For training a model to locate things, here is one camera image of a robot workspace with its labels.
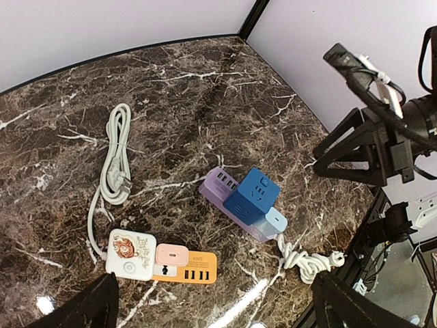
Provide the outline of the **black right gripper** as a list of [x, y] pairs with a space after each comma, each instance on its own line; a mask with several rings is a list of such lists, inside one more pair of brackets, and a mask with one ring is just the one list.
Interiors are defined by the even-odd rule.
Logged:
[[[348, 136], [349, 130], [364, 131], [370, 136]], [[379, 187], [387, 186], [388, 179], [401, 176], [403, 183], [414, 180], [413, 155], [408, 138], [391, 128], [370, 109], [354, 108], [313, 150], [317, 175], [361, 182]], [[338, 168], [337, 162], [366, 162], [367, 169]]]

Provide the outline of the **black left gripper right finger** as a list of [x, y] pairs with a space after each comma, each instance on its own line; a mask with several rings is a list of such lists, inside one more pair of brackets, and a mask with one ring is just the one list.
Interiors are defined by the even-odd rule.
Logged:
[[318, 327], [407, 328], [409, 321], [372, 303], [328, 271], [311, 285]]

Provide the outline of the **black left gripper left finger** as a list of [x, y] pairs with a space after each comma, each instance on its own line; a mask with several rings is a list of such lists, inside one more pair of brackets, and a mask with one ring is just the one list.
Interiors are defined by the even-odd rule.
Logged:
[[119, 286], [113, 273], [105, 273], [61, 307], [29, 327], [115, 328], [119, 312]]

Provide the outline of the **white cube socket adapter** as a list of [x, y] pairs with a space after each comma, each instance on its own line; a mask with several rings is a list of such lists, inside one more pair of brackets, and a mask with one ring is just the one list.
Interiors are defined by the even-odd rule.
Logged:
[[156, 248], [156, 238], [151, 234], [114, 229], [109, 235], [105, 270], [116, 277], [149, 281]]

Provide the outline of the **pink wall charger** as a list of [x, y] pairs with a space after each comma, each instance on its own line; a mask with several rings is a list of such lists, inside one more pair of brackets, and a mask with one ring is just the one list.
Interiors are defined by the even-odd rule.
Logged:
[[156, 263], [184, 267], [188, 264], [189, 250], [183, 245], [161, 243], [156, 248]]

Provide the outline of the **light blue wall charger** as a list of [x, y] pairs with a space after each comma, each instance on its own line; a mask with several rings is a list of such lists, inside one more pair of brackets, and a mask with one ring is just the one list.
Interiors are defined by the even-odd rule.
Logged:
[[287, 227], [288, 221], [275, 207], [270, 210], [253, 226], [266, 238], [273, 238], [277, 234], [283, 233]]

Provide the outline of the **blue cube socket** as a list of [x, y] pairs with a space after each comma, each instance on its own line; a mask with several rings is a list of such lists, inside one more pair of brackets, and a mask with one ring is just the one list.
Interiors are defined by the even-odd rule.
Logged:
[[247, 226], [262, 219], [273, 207], [280, 187], [253, 167], [224, 201], [223, 206]]

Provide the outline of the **purple power strip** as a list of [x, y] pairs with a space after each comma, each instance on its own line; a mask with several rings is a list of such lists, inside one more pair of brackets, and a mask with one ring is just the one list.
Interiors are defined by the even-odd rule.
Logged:
[[227, 215], [234, 223], [236, 223], [240, 228], [250, 234], [257, 241], [264, 243], [274, 239], [277, 235], [277, 232], [264, 232], [258, 230], [254, 225], [246, 225], [223, 206], [223, 202], [229, 197], [229, 195], [237, 186], [238, 182], [233, 179], [224, 169], [221, 167], [215, 167], [208, 172], [205, 180], [199, 187], [199, 192], [210, 203], [215, 205], [223, 214]]

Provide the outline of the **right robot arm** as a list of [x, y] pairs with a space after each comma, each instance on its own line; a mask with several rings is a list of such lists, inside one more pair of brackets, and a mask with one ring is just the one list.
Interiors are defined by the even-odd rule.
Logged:
[[435, 180], [415, 160], [436, 151], [436, 28], [428, 28], [423, 37], [418, 77], [427, 93], [419, 98], [407, 100], [386, 73], [340, 43], [323, 59], [366, 106], [351, 110], [314, 148], [314, 172], [379, 187], [393, 176], [404, 183], [415, 174]]

